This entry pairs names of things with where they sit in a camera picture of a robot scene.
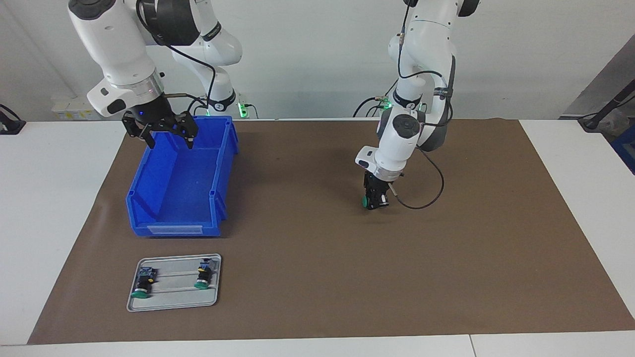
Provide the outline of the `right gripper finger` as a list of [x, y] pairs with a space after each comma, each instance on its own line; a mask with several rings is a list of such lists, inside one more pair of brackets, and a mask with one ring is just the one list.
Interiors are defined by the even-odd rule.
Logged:
[[127, 135], [132, 138], [138, 138], [147, 144], [149, 149], [154, 149], [156, 141], [151, 134], [151, 126], [149, 124], [138, 126], [134, 115], [123, 115], [123, 124], [127, 131]]
[[183, 138], [188, 149], [193, 149], [193, 141], [198, 132], [199, 127], [190, 113], [173, 116], [172, 134]]

